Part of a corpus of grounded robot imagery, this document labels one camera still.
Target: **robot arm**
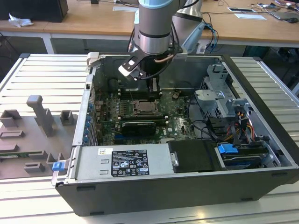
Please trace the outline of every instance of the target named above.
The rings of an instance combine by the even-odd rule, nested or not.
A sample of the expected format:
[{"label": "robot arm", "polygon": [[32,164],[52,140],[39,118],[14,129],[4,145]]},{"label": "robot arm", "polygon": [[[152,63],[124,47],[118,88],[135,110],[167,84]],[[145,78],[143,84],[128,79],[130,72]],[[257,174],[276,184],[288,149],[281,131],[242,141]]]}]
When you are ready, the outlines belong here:
[{"label": "robot arm", "polygon": [[150,79],[167,67],[175,54],[169,51],[172,16],[186,1],[190,0],[139,0],[139,46],[119,67],[124,76]]}]

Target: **barcode sticker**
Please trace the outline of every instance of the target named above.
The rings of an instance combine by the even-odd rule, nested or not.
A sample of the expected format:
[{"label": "barcode sticker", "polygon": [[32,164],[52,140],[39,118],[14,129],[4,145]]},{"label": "barcode sticker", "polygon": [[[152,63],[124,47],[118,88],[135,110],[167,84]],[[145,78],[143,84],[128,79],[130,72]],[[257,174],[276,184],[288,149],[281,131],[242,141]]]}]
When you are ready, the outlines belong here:
[{"label": "barcode sticker", "polygon": [[98,155],[111,155],[113,148],[99,148]]}]

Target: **computer case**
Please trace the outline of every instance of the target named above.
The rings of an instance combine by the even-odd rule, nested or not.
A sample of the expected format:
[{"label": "computer case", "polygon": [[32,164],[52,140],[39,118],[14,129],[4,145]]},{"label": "computer case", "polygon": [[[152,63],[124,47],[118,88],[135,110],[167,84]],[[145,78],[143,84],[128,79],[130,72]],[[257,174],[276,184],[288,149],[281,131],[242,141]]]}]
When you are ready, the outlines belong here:
[{"label": "computer case", "polygon": [[69,10],[67,0],[0,0],[0,20],[9,13],[33,21],[62,22]]}]

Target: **laptop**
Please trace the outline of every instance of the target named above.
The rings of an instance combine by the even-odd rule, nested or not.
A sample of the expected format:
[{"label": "laptop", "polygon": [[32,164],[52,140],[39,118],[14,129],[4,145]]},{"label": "laptop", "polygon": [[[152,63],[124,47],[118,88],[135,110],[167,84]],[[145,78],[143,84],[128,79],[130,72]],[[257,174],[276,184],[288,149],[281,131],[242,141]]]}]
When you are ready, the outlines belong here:
[{"label": "laptop", "polygon": [[290,18],[297,18],[299,19],[298,13],[282,13],[282,12],[269,12],[271,15],[275,16],[279,20],[287,20]]}]

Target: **paper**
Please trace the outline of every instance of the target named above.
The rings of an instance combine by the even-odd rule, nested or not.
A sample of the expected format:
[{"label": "paper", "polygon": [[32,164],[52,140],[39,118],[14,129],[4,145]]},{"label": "paper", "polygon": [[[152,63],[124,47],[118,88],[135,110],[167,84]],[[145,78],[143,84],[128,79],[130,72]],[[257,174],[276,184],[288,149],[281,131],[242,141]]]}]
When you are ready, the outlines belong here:
[{"label": "paper", "polygon": [[251,19],[251,20],[267,20],[265,17],[261,16],[261,15],[252,15],[252,14],[238,14],[235,13],[236,17],[238,17],[239,19]]},{"label": "paper", "polygon": [[13,26],[16,26],[16,27],[21,27],[21,26],[31,26],[33,25],[33,23],[31,22],[30,19],[19,19],[19,18],[16,18],[14,16],[12,16],[11,14],[9,14],[9,22],[10,24],[12,24]]},{"label": "paper", "polygon": [[196,54],[204,54],[206,51],[206,46],[209,44],[209,40],[199,40]]}]

